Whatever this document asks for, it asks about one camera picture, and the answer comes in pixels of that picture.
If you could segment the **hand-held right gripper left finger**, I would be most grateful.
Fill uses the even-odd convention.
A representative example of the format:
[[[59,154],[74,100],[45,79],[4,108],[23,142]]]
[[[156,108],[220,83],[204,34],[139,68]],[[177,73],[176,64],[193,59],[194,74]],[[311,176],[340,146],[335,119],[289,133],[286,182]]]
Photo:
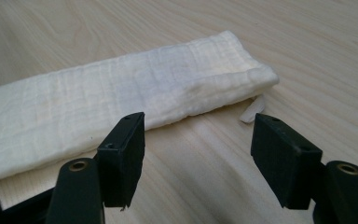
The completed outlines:
[[[145,156],[145,113],[122,118],[97,148],[105,207],[130,207]]]

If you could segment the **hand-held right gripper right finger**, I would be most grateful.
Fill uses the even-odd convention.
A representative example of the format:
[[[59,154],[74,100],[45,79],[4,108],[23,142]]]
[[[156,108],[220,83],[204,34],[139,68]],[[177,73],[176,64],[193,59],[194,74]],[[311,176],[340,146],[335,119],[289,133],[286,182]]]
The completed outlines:
[[[306,210],[323,152],[282,120],[257,113],[251,156],[282,207]]]

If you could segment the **white towel with brown print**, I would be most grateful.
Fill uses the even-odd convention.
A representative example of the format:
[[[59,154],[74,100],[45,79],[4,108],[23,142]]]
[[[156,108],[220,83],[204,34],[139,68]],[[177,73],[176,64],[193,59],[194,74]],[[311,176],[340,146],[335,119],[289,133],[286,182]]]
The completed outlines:
[[[278,82],[225,31],[0,86],[0,179],[91,150],[131,113],[157,128]]]

